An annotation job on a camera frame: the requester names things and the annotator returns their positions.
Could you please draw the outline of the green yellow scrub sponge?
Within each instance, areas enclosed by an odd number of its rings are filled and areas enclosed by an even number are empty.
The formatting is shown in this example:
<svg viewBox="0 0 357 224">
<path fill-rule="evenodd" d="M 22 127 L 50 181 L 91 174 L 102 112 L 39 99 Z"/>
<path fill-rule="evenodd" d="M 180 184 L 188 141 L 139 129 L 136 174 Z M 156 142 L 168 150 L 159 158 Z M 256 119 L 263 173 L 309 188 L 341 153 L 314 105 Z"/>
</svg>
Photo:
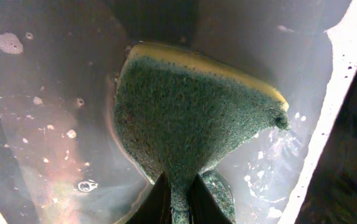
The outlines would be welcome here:
<svg viewBox="0 0 357 224">
<path fill-rule="evenodd" d="M 122 148 L 145 176 L 167 178 L 172 221 L 188 223 L 194 179 L 259 131 L 287 129 L 287 110 L 279 91 L 238 69 L 143 42 L 121 69 L 112 118 Z"/>
</svg>

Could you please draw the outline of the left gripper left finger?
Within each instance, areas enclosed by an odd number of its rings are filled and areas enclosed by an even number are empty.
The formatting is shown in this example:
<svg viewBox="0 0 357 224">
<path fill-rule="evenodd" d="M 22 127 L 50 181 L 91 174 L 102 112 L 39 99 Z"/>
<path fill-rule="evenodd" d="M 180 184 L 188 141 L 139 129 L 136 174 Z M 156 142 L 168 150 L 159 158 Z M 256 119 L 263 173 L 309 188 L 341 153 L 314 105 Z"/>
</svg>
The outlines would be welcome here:
<svg viewBox="0 0 357 224">
<path fill-rule="evenodd" d="M 145 201 L 126 224 L 172 224 L 171 187 L 162 173 Z"/>
</svg>

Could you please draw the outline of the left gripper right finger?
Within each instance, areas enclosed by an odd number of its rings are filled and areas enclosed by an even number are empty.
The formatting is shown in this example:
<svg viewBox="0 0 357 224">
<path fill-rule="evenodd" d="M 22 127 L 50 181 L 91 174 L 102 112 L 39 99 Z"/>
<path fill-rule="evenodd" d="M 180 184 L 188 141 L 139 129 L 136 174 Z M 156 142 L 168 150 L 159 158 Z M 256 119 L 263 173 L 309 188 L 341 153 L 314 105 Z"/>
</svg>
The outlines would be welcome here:
<svg viewBox="0 0 357 224">
<path fill-rule="evenodd" d="M 214 201 L 199 174 L 188 190 L 188 204 L 194 224 L 231 224 Z"/>
</svg>

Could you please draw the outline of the black rectangular water tray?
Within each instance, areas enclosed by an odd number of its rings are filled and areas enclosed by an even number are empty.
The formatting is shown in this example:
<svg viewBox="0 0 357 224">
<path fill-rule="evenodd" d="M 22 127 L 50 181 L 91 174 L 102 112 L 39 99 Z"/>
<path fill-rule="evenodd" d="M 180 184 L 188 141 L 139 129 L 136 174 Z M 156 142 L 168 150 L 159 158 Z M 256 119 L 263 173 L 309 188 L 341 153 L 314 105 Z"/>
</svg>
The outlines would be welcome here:
<svg viewBox="0 0 357 224">
<path fill-rule="evenodd" d="M 151 183 L 109 132 L 125 55 L 183 46 L 270 83 L 290 129 L 212 172 L 235 223 L 357 223 L 357 1 L 0 1 L 0 223 L 124 223 Z"/>
</svg>

